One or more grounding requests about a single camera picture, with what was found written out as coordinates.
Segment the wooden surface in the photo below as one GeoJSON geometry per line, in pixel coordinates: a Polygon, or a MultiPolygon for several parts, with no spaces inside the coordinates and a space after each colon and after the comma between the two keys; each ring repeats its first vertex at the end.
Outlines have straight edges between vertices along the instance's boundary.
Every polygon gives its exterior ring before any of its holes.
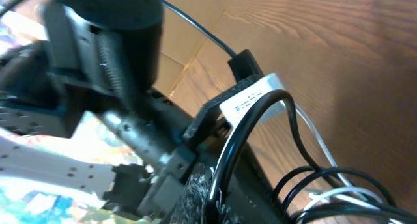
{"type": "MultiPolygon", "coordinates": [[[[372,174],[400,207],[417,213],[416,12],[417,0],[232,0],[213,31],[236,51],[250,49],[266,74],[281,76],[340,166],[372,174]]],[[[207,40],[172,99],[195,115],[234,84],[227,60],[207,40]]],[[[304,123],[300,131],[310,154],[328,166],[304,123]]],[[[273,184],[306,164],[284,114],[258,125],[250,143],[273,184]]],[[[293,210],[307,202],[301,194],[293,210]]]]}

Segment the tan floor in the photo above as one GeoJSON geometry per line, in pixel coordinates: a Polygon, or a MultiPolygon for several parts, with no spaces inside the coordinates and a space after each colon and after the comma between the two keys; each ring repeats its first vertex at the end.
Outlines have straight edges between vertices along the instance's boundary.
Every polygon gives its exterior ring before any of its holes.
{"type": "MultiPolygon", "coordinates": [[[[235,51],[250,49],[264,73],[281,76],[341,166],[372,174],[400,207],[417,213],[417,0],[168,1],[235,51]]],[[[195,115],[234,84],[227,60],[182,18],[166,12],[157,87],[181,107],[195,115]]],[[[328,166],[307,126],[300,125],[311,155],[328,166]]],[[[250,143],[273,184],[306,164],[285,115],[257,126],[250,143]]],[[[300,194],[291,210],[306,202],[300,194]]]]}

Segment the white plastic part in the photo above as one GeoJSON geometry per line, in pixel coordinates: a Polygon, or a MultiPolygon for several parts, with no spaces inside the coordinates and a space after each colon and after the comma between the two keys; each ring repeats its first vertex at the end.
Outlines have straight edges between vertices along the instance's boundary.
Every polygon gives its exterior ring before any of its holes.
{"type": "Polygon", "coordinates": [[[0,137],[0,185],[18,196],[37,190],[101,207],[113,185],[112,165],[84,163],[66,156],[19,145],[0,137]]]}
{"type": "MultiPolygon", "coordinates": [[[[221,103],[220,109],[232,127],[236,127],[249,108],[260,97],[274,90],[285,90],[285,88],[277,74],[269,74],[221,103]]],[[[282,111],[285,111],[285,104],[282,101],[277,102],[268,108],[258,123],[262,123],[282,111]]]]}

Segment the white label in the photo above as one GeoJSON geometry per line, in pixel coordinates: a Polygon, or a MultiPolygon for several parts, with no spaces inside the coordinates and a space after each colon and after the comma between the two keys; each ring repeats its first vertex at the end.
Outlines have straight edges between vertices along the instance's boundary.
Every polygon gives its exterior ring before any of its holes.
{"type": "MultiPolygon", "coordinates": [[[[285,90],[285,88],[277,74],[269,74],[221,103],[220,109],[232,127],[236,127],[242,117],[248,112],[249,108],[258,99],[274,90],[285,90]]],[[[282,111],[285,111],[285,104],[279,101],[265,111],[258,123],[264,122],[282,111]]]]}

